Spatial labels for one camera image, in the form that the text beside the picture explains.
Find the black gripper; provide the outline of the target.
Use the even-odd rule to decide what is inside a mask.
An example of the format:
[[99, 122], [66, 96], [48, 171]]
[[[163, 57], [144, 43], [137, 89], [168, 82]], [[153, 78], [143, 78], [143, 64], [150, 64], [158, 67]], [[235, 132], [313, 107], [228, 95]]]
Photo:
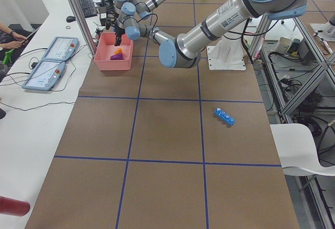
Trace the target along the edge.
[[122, 36], [125, 34], [125, 29], [122, 23], [116, 22], [115, 23], [115, 44], [114, 46], [118, 47], [121, 45]]

